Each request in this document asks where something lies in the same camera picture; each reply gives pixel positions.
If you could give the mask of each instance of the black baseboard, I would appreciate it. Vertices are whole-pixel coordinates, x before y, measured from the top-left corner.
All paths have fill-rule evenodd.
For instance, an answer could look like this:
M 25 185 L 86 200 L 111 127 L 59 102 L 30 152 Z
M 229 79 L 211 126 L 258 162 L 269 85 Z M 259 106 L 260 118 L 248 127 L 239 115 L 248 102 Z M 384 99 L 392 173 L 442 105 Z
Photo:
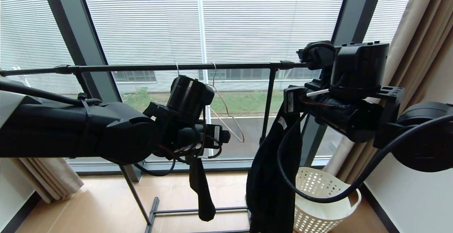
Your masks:
M 380 221 L 382 222 L 384 227 L 387 229 L 387 231 L 389 233 L 400 233 L 398 231 L 398 229 L 395 227 L 395 225 L 393 224 L 392 220 L 390 220 L 390 218 L 388 217 L 387 213 L 385 213 L 382 206 L 380 206 L 380 204 L 377 202 L 376 198 L 369 191 L 367 186 L 363 184 L 359 187 L 359 190 L 360 190 L 362 196 L 368 201 L 371 208 L 377 214 L 377 217 L 379 217 Z
M 31 213 L 33 208 L 38 204 L 41 200 L 41 196 L 35 191 L 29 199 L 25 202 L 25 204 L 19 209 L 13 219 L 6 225 L 6 227 L 1 231 L 1 233 L 14 233 L 19 228 L 19 226 L 23 223 L 23 221 L 27 218 L 27 216 Z

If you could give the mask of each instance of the wall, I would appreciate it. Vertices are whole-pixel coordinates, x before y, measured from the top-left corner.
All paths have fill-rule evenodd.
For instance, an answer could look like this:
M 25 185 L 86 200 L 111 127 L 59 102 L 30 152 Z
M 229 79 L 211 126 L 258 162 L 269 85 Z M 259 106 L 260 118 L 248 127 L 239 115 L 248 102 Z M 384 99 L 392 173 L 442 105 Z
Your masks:
M 33 187 L 16 166 L 9 159 L 0 159 L 0 231 L 33 192 Z
M 435 72 L 424 101 L 453 104 L 453 47 Z M 366 185 L 401 233 L 451 232 L 453 169 L 422 173 L 387 156 Z

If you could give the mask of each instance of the beige curtain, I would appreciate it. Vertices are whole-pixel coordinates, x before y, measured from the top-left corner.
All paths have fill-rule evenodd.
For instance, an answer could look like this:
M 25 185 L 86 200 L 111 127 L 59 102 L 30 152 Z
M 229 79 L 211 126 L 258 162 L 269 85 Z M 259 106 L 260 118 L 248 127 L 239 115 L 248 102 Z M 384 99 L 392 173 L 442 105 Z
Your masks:
M 452 13 L 453 0 L 409 0 L 390 45 L 383 79 L 383 85 L 405 88 L 401 111 L 421 101 L 434 70 L 452 46 Z M 343 138 L 324 170 L 351 183 L 374 156 L 372 144 Z
M 84 184 L 63 158 L 11 158 L 42 199 L 50 203 Z

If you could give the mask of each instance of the green lawn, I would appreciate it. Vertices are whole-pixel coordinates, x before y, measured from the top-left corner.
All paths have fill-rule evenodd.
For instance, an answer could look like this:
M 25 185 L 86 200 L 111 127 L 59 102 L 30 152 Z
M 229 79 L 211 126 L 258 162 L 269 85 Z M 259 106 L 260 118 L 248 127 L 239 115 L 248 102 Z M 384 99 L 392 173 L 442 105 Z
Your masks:
M 220 94 L 228 106 L 228 111 L 230 113 L 234 113 L 235 115 L 255 115 L 264 113 L 267 91 L 220 92 Z M 140 88 L 136 93 L 121 95 L 123 102 L 141 112 L 146 109 L 150 101 L 166 105 L 169 96 L 170 93 L 147 93 L 146 88 Z M 282 91 L 275 90 L 272 93 L 271 112 L 278 112 L 282 99 Z M 226 113 L 225 106 L 217 93 L 214 96 L 211 108 L 218 114 L 224 115 Z

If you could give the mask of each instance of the laundry basket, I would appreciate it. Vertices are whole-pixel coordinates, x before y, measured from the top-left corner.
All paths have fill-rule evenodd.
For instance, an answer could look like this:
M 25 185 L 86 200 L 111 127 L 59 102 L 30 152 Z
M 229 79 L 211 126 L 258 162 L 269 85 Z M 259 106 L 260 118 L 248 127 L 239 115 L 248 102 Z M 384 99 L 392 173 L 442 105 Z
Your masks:
M 299 168 L 296 176 L 296 188 L 304 194 L 317 198 L 328 198 L 348 188 L 338 178 L 324 171 L 307 167 Z M 316 203 L 296 194 L 294 209 L 294 230 L 299 233 L 327 233 L 343 219 L 354 212 L 362 197 L 351 207 L 348 198 L 333 203 Z

